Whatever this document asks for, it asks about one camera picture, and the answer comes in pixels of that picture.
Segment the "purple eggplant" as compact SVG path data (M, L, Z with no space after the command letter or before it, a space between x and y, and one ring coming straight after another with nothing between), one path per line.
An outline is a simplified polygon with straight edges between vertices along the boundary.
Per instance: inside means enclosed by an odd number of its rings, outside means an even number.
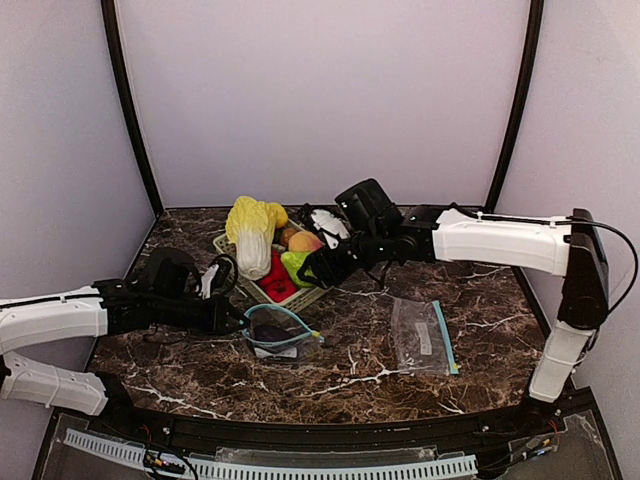
M289 344L293 336L285 329L273 325L257 325L253 330L252 341L255 345L276 348Z

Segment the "clear zip bag blue zipper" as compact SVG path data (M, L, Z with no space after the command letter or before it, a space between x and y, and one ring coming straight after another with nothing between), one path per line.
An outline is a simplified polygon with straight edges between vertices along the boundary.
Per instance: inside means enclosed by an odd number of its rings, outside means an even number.
M300 364L317 356L324 346L324 336L285 307L258 304L244 316L248 321L242 331L244 343L259 361Z

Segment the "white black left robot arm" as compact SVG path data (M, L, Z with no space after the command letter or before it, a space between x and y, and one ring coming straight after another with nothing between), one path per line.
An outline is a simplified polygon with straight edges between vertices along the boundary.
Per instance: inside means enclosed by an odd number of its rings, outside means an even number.
M223 290L235 264L218 257L200 273L194 258L157 248L144 268L124 279L106 279L48 296L1 304L1 396L99 416L131 402L111 374L74 372L19 354L19 349L80 337L116 336L167 325L211 336L248 327Z

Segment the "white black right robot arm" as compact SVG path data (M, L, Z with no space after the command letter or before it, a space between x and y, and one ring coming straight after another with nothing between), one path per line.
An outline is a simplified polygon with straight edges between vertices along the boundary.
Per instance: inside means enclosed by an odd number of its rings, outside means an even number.
M473 261L529 268L563 278L557 321L528 387L554 402L588 340L609 315L608 264L589 211L569 217L508 217L449 206L418 205L403 214L377 180L363 180L335 199L353 233L309 254L298 271L327 289L355 271L407 261Z

